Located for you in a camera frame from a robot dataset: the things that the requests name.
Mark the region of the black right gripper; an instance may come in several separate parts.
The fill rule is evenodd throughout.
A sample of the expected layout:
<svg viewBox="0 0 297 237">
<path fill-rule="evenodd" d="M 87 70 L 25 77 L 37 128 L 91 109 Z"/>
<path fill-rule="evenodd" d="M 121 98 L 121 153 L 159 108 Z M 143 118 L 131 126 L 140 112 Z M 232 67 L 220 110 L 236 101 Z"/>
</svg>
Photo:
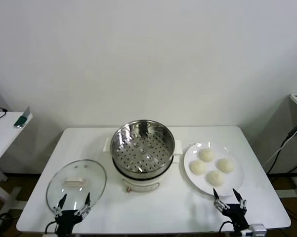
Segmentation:
<svg viewBox="0 0 297 237">
<path fill-rule="evenodd" d="M 243 199 L 240 193 L 235 189 L 232 190 L 239 204 L 225 204 L 220 200 L 218 193 L 215 188 L 213 188 L 214 206 L 220 213 L 230 218 L 234 231 L 242 231 L 249 227 L 245 219 L 247 200 Z"/>
</svg>

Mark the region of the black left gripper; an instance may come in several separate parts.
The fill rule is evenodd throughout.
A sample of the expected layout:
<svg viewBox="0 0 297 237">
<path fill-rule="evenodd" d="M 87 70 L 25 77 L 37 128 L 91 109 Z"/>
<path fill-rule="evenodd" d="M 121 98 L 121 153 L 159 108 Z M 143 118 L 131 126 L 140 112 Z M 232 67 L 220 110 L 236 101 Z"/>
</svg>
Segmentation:
<svg viewBox="0 0 297 237">
<path fill-rule="evenodd" d="M 53 213 L 55 215 L 55 221 L 58 225 L 56 234 L 58 237 L 69 237 L 72 234 L 74 226 L 80 222 L 89 214 L 90 207 L 90 193 L 88 193 L 85 204 L 77 211 L 65 210 L 62 211 L 63 205 L 66 201 L 67 194 L 60 199 L 58 204 L 53 207 Z"/>
</svg>

